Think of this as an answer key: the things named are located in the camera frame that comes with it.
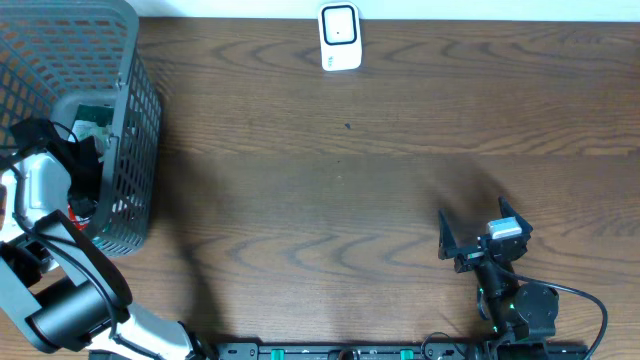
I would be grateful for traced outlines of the green 3M glove package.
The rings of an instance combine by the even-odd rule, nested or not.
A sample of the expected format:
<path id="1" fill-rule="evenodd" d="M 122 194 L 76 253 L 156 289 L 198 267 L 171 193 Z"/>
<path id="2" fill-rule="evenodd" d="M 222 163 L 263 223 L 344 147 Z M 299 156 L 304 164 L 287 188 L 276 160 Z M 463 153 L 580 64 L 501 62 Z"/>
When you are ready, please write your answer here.
<path id="1" fill-rule="evenodd" d="M 72 132 L 78 140 L 93 138 L 96 150 L 104 154 L 112 133 L 114 108 L 111 106 L 78 106 Z"/>

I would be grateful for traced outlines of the red snack packet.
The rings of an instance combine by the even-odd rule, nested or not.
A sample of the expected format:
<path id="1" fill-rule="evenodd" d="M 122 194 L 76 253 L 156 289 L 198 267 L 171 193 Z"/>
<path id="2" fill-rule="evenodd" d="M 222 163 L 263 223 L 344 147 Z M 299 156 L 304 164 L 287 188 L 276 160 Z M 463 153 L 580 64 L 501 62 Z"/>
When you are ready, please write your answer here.
<path id="1" fill-rule="evenodd" d="M 71 206 L 68 206 L 67 209 L 68 209 L 68 217 L 71 220 L 72 224 L 78 230 L 84 231 L 88 227 L 92 217 L 91 216 L 82 217 L 82 216 L 76 215 Z"/>

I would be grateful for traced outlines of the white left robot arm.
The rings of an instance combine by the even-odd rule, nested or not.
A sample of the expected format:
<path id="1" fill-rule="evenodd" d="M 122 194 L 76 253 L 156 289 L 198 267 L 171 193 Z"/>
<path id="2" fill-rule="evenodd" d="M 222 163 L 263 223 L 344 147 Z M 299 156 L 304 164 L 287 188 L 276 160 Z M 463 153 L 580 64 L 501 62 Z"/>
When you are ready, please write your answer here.
<path id="1" fill-rule="evenodd" d="M 116 266 L 62 211 L 27 222 L 26 177 L 17 163 L 49 152 L 78 174 L 94 145 L 62 139 L 46 119 L 28 118 L 9 131 L 17 150 L 1 167 L 16 180 L 12 217 L 21 232 L 1 245 L 1 309 L 24 338 L 44 353 L 87 350 L 92 359 L 218 358 L 183 323 L 134 303 Z"/>

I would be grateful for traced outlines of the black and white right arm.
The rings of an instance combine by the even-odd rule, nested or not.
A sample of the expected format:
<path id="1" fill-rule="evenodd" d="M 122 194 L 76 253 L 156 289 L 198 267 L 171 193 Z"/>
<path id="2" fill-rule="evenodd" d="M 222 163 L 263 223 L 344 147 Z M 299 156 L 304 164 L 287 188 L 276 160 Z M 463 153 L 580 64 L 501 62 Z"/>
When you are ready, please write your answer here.
<path id="1" fill-rule="evenodd" d="M 494 334 L 467 351 L 468 359 L 547 359 L 545 339 L 556 333 L 556 290 L 519 280 L 512 263 L 527 252 L 533 227 L 508 201 L 498 199 L 501 217 L 487 224 L 474 245 L 459 247 L 443 211 L 438 213 L 438 258 L 452 259 L 457 273 L 472 271 L 477 305 Z"/>

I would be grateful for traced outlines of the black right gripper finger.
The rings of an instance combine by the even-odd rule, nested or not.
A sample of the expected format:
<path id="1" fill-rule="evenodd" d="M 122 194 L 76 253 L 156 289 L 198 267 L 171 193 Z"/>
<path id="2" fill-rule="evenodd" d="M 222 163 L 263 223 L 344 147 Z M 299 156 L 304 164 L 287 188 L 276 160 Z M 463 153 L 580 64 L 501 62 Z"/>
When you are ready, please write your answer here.
<path id="1" fill-rule="evenodd" d="M 503 218 L 513 217 L 518 223 L 523 233 L 530 234 L 533 231 L 533 227 L 509 204 L 504 196 L 498 198 L 498 204 L 500 213 Z"/>
<path id="2" fill-rule="evenodd" d="M 440 209 L 438 211 L 439 220 L 439 245 L 438 245 L 438 258 L 440 260 L 450 259 L 456 256 L 457 244 L 449 223 L 446 219 L 444 211 Z"/>

